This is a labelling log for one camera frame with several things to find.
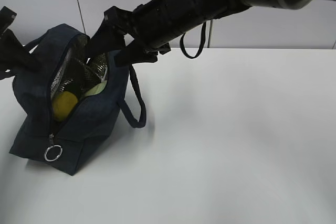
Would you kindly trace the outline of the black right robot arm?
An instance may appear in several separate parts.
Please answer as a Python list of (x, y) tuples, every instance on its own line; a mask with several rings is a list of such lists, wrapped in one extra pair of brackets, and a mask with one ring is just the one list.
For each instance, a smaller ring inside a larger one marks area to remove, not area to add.
[(241, 13), (254, 6), (301, 9), (312, 0), (149, 0), (133, 11), (111, 7), (88, 41), (89, 58), (117, 51), (117, 66), (154, 63), (168, 53), (170, 41), (183, 38), (196, 26), (205, 27), (212, 19)]

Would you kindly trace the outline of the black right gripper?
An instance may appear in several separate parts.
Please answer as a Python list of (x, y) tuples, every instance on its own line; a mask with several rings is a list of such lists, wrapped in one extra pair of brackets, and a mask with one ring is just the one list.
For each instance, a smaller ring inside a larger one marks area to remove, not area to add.
[[(158, 53), (171, 51), (169, 1), (150, 1), (128, 11), (112, 6), (104, 12), (104, 21), (85, 46), (85, 56), (92, 58), (114, 50), (117, 67), (136, 63), (156, 63)], [(125, 47), (124, 35), (135, 40)]]

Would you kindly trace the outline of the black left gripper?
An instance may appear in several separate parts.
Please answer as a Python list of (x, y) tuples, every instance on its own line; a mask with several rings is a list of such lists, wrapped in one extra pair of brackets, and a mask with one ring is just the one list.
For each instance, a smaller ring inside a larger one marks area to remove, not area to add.
[(0, 80), (13, 77), (17, 74), (17, 67), (36, 71), (40, 63), (18, 41), (14, 33), (8, 29), (17, 16), (17, 13), (6, 6), (1, 9), (1, 64)]

